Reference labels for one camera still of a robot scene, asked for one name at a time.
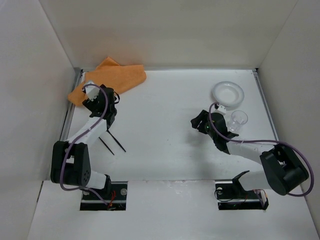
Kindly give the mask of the black plastic knife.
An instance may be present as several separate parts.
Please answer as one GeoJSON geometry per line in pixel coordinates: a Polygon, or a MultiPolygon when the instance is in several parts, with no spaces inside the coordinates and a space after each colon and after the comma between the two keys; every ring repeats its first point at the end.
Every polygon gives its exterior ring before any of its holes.
{"type": "Polygon", "coordinates": [[[107,130],[107,133],[113,138],[113,140],[118,144],[118,146],[126,153],[127,151],[123,147],[123,145],[114,137],[114,135],[110,132],[110,130],[107,130]]]}

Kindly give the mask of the black plastic fork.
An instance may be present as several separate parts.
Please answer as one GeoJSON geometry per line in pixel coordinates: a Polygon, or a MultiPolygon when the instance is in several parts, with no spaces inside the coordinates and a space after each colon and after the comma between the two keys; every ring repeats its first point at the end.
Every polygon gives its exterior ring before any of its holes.
{"type": "Polygon", "coordinates": [[[106,142],[101,137],[99,137],[98,139],[108,149],[108,151],[114,156],[115,155],[114,152],[110,149],[110,147],[106,144],[106,142]]]}

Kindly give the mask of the orange cloth placemat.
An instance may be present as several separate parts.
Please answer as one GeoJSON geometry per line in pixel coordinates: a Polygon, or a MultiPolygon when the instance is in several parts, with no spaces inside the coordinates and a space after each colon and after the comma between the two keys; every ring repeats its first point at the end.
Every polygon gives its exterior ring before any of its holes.
{"type": "Polygon", "coordinates": [[[87,99],[82,88],[89,81],[98,86],[105,85],[114,89],[116,93],[122,94],[142,84],[146,78],[147,75],[143,65],[121,66],[111,57],[107,57],[95,70],[84,74],[84,81],[68,94],[67,99],[77,107],[82,106],[82,102],[87,99]]]}

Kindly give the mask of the clear plastic cup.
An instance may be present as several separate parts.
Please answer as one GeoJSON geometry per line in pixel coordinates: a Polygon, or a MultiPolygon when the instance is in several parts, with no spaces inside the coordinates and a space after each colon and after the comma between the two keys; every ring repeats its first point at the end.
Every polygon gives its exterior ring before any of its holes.
{"type": "Polygon", "coordinates": [[[235,110],[228,122],[228,128],[232,132],[239,132],[243,126],[248,122],[248,115],[241,110],[235,110]]]}

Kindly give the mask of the white round plate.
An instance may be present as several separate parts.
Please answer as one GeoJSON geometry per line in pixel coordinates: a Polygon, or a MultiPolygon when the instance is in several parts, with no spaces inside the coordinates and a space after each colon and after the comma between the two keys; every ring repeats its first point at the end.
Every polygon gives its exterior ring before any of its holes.
{"type": "Polygon", "coordinates": [[[231,81],[221,81],[212,88],[214,99],[225,107],[235,108],[239,106],[244,98],[243,89],[231,81]]]}

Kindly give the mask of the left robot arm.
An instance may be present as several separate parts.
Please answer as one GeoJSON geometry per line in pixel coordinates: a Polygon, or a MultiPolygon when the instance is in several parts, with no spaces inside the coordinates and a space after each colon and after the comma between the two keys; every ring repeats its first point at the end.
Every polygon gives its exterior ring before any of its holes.
{"type": "Polygon", "coordinates": [[[92,81],[82,87],[87,96],[82,104],[90,112],[86,124],[73,136],[53,145],[50,180],[53,183],[74,186],[75,189],[108,191],[110,176],[91,168],[89,148],[107,132],[117,115],[119,95],[113,88],[96,85],[92,81]]]}

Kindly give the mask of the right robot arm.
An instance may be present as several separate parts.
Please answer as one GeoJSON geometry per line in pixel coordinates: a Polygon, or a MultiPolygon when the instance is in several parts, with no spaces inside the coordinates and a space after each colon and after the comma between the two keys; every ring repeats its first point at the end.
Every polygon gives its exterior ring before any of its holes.
{"type": "Polygon", "coordinates": [[[272,189],[281,196],[291,195],[297,186],[310,180],[308,195],[314,187],[314,173],[303,154],[294,146],[276,140],[240,140],[228,131],[224,116],[202,110],[191,121],[192,128],[209,135],[215,147],[228,155],[240,156],[262,166],[262,171],[244,171],[233,178],[243,190],[272,189]]]}

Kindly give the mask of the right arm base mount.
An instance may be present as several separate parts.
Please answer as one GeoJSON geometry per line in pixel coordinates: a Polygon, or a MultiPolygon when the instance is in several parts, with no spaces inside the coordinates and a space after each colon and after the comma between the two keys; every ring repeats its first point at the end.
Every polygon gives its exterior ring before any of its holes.
{"type": "Polygon", "coordinates": [[[219,210],[262,210],[269,207],[269,199],[263,189],[244,190],[231,180],[216,181],[214,196],[219,210]]]}

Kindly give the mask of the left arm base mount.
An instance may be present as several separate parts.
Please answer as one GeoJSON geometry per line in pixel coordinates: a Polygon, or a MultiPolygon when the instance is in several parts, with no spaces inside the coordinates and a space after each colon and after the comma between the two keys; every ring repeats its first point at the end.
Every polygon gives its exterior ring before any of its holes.
{"type": "Polygon", "coordinates": [[[113,181],[110,191],[104,192],[102,189],[95,189],[101,199],[92,191],[83,191],[80,211],[125,211],[127,208],[127,181],[113,181]]]}

